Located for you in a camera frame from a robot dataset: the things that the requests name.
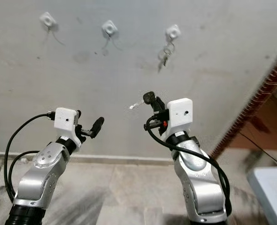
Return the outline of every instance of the black wire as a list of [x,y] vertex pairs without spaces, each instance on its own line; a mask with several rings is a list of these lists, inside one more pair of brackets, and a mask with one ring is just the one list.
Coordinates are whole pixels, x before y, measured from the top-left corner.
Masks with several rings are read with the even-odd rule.
[[275,162],[277,162],[277,159],[275,159],[273,156],[271,156],[268,152],[266,152],[263,148],[261,148],[259,145],[257,145],[254,141],[252,141],[249,137],[247,137],[245,134],[242,134],[240,132],[240,135],[242,135],[243,137],[245,137],[246,139],[248,139],[252,144],[254,144],[258,149],[260,149],[261,151],[263,151],[267,156],[269,156],[271,159],[273,159]]
[[48,116],[47,114],[40,114],[40,115],[37,115],[35,117],[32,117],[31,119],[29,119],[28,121],[26,121],[25,123],[23,123],[14,133],[13,135],[11,136],[11,138],[9,139],[8,141],[8,144],[7,144],[7,147],[6,147],[6,151],[5,151],[5,156],[4,156],[4,182],[5,182],[5,188],[6,188],[6,191],[7,191],[7,194],[11,200],[11,202],[13,202],[14,200],[14,195],[12,195],[12,190],[9,186],[9,183],[8,183],[8,176],[7,176],[7,162],[8,162],[8,154],[9,154],[9,148],[10,148],[10,145],[14,139],[14,137],[17,135],[18,132],[21,131],[21,129],[23,129],[28,123],[30,123],[31,121],[39,118],[39,117],[44,117],[44,116]]
[[11,189],[11,193],[13,196],[15,196],[15,190],[12,186],[12,171],[13,171],[13,167],[15,166],[15,163],[17,162],[17,160],[27,154],[33,154],[33,153],[39,153],[39,151],[27,151],[27,152],[23,152],[22,154],[18,155],[17,157],[15,157],[15,159],[12,161],[11,166],[9,168],[9,174],[8,174],[8,183],[9,183],[9,187]]
[[146,129],[149,133],[149,135],[155,140],[157,141],[159,144],[169,148],[169,149],[174,149],[177,151],[181,151],[184,153],[188,153],[190,155],[194,155],[196,157],[199,157],[203,160],[205,160],[206,162],[210,163],[214,168],[217,169],[218,174],[219,174],[219,180],[221,183],[221,187],[223,190],[223,193],[225,195],[225,209],[226,209],[226,214],[229,216],[231,214],[232,211],[232,206],[231,206],[231,201],[230,201],[230,185],[229,185],[229,181],[227,179],[226,174],[224,173],[224,171],[221,169],[221,167],[219,166],[219,164],[212,158],[209,156],[209,158],[205,157],[202,154],[199,154],[197,152],[194,152],[192,150],[188,150],[188,149],[184,149],[184,148],[180,148],[178,146],[166,143],[164,141],[162,141],[161,139],[159,139],[151,130],[150,128],[150,121],[155,120],[156,116],[152,116],[150,117],[147,122],[146,122]]

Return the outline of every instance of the floor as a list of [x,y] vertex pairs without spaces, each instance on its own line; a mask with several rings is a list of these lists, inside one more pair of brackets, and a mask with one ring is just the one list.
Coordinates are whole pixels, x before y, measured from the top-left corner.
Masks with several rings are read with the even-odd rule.
[[[269,151],[277,158],[277,151]],[[231,184],[229,225],[267,225],[247,180],[257,166],[275,166],[259,151],[227,149],[218,162]],[[17,162],[16,187],[29,162]],[[0,225],[11,202],[0,173]],[[170,166],[70,163],[43,219],[48,225],[187,225],[181,183]]]
[[[248,122],[241,130],[263,149],[277,150],[277,99],[271,97],[259,109],[253,122]],[[229,145],[231,148],[255,149],[255,146],[238,134]]]

